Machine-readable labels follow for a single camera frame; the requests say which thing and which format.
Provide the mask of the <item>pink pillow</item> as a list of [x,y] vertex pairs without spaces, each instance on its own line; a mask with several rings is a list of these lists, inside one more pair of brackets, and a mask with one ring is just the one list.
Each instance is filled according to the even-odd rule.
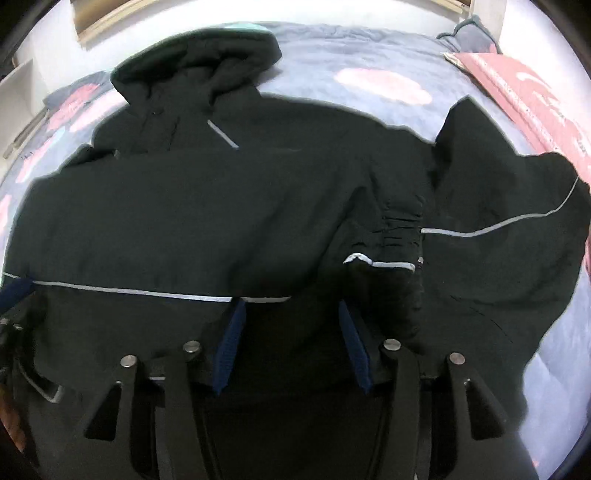
[[563,155],[583,181],[590,181],[589,136],[533,70],[495,53],[446,53],[444,57],[483,87],[535,152]]

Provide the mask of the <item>white bookshelf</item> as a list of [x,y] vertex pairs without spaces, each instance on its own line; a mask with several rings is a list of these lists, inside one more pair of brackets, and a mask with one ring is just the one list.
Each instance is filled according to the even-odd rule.
[[16,67],[1,81],[1,161],[6,162],[14,142],[45,108],[49,91],[33,59]]

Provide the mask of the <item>black hooded jacket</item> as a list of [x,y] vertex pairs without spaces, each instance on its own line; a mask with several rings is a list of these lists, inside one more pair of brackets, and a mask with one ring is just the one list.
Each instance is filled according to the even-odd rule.
[[211,28],[131,57],[125,107],[29,188],[3,269],[35,284],[1,316],[3,478],[538,477],[518,372],[583,262],[588,185],[468,98],[427,142],[261,94],[280,56],[266,29]]

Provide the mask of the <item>grey blue pillow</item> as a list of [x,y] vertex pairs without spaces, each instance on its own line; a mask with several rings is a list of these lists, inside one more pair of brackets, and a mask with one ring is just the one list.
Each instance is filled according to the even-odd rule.
[[502,53],[499,44],[478,15],[460,22],[451,33],[440,33],[436,39],[457,53]]

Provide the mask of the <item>grey floral bed blanket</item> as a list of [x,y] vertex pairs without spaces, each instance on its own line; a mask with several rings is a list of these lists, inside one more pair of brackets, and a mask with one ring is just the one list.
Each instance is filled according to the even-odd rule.
[[[264,93],[348,107],[433,140],[461,98],[482,107],[521,154],[532,148],[501,107],[429,36],[334,25],[270,24],[283,59],[263,76]],[[87,143],[124,101],[110,72],[94,68],[44,98],[47,117],[1,183],[1,233],[8,236],[31,182]],[[558,475],[590,413],[590,280],[578,262],[563,282],[568,302],[552,316],[518,372],[527,402],[520,428],[540,478]]]

